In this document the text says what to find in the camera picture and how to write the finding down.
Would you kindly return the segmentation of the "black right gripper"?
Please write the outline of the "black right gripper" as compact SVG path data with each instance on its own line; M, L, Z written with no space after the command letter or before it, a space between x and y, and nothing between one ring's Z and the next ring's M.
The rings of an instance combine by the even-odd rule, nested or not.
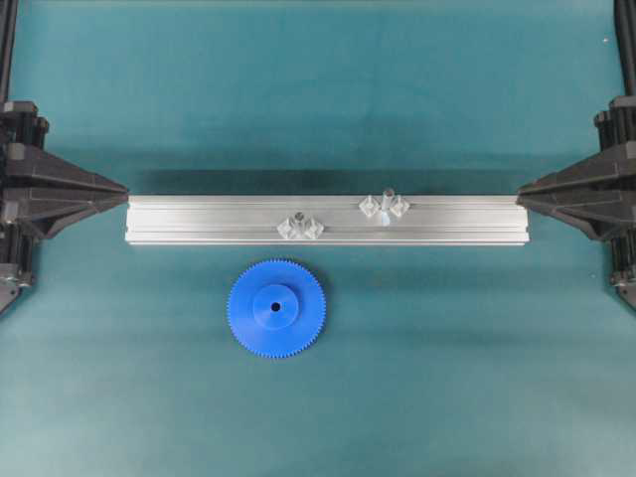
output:
M635 141L635 97L615 97L594 125L601 152L521 187L517 203L591 240L609 241L610 283L625 303L634 303L635 147L618 145ZM608 191L561 192L601 183Z

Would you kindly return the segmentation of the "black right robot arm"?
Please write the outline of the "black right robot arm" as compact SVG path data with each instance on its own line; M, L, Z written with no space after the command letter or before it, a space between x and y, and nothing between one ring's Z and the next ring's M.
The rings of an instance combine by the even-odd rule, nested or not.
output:
M517 204L607 242L609 281L635 306L635 3L613 3L625 93L595 115L600 151L518 191Z

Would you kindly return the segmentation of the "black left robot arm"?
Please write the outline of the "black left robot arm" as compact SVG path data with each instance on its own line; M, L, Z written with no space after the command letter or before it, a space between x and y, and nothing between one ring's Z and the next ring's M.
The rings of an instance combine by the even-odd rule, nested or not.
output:
M17 1L1 3L1 310L33 285L36 246L128 201L128 190L45 150L48 120L8 97Z

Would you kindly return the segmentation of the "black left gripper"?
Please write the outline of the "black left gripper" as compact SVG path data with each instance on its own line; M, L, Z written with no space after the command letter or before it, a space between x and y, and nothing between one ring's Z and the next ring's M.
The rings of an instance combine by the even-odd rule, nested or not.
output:
M52 239L128 201L123 185L36 147L44 146L48 132L33 102L1 104L2 303L14 303L33 284L37 239ZM19 187L63 190L10 190Z

